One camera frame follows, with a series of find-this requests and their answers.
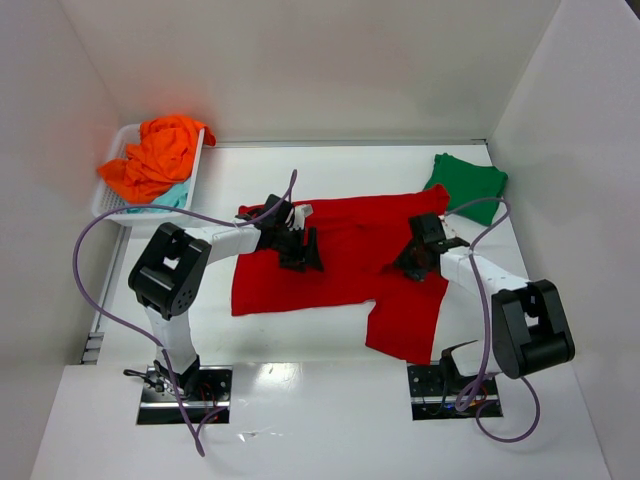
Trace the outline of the red t shirt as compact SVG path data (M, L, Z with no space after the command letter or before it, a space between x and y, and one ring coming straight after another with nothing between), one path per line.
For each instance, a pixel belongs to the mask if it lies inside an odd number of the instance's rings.
M393 263L411 238L409 220L449 203L436 185L418 193L311 201L323 271L280 267L272 250L239 256L232 282L234 316L374 301L365 344L410 363L431 360L448 283L436 273L409 279Z

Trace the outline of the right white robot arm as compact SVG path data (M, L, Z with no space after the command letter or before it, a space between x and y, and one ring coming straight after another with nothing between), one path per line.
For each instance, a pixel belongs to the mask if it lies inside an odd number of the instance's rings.
M463 375L453 351L441 354L443 383L452 393L467 393L476 379L503 373L511 379L570 362L575 344L557 287L549 280L533 281L512 274L474 254L465 240L445 233L435 213L408 220L410 239L392 264L400 273L405 316L438 319L440 302L449 284L480 300L485 340L480 347L480 370Z

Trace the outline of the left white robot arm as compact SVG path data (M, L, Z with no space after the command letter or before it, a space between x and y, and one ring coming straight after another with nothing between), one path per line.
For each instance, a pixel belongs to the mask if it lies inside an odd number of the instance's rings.
M201 363L191 338L188 310L206 268L226 258L270 250L283 269L322 272L317 229L306 225L312 214L309 204L294 205L270 195L264 206L223 225L183 229L166 222L157 228L128 284L160 342L155 371L166 382L175 379L183 397L190 396L199 383Z

